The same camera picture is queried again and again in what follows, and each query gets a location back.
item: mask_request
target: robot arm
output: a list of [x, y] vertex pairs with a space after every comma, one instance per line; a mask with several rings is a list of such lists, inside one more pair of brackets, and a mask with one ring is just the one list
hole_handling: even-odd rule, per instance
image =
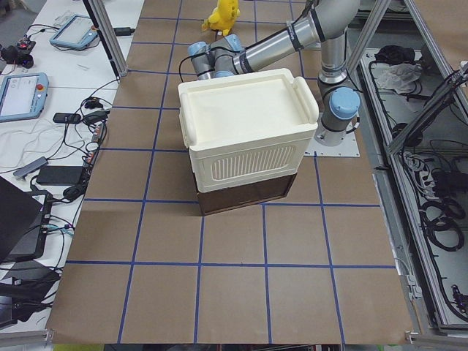
[[246, 49], [234, 34], [210, 45], [196, 42], [190, 45], [189, 55], [198, 79], [256, 72], [310, 44], [321, 42], [319, 87], [326, 111], [316, 131], [316, 140], [328, 146], [338, 145], [360, 103], [359, 96], [346, 88], [344, 35], [360, 3], [360, 0], [322, 0], [312, 7], [312, 1], [308, 0], [299, 19]]

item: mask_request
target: bin handle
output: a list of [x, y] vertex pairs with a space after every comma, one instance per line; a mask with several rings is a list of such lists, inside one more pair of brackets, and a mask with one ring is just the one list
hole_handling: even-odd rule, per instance
[[193, 115], [190, 109], [189, 96], [187, 93], [181, 94], [181, 106], [184, 112], [184, 117], [181, 121], [184, 138], [188, 142], [188, 146], [193, 146], [197, 143], [197, 133], [193, 124]]
[[296, 77], [292, 87], [296, 89], [299, 94], [299, 100], [302, 102], [302, 105], [308, 110], [309, 122], [312, 124], [317, 123], [317, 117], [319, 115], [319, 106], [315, 100], [314, 95], [310, 91], [309, 86], [306, 83], [306, 80], [302, 77]]

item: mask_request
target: plastic bag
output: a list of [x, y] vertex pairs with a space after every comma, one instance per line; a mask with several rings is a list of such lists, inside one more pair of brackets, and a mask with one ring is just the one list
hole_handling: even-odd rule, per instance
[[391, 89], [397, 94], [410, 93], [415, 90], [413, 82], [419, 79], [423, 69], [415, 64], [397, 64], [389, 67], [377, 79], [379, 88]]

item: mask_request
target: gray floor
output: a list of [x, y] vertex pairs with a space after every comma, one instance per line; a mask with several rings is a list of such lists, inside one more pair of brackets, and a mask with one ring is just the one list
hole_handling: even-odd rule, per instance
[[[28, 9], [17, 7], [5, 15], [0, 15], [0, 45], [4, 48], [16, 45], [16, 42], [26, 33], [34, 22], [37, 13], [47, 0], [23, 0]], [[0, 72], [5, 63], [0, 61]]]

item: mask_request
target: brown box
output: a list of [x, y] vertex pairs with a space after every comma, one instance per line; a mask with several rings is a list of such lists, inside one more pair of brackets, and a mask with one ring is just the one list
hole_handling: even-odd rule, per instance
[[199, 192], [197, 189], [197, 198], [202, 215], [217, 214], [234, 208], [285, 197], [293, 185], [296, 174], [212, 192]]

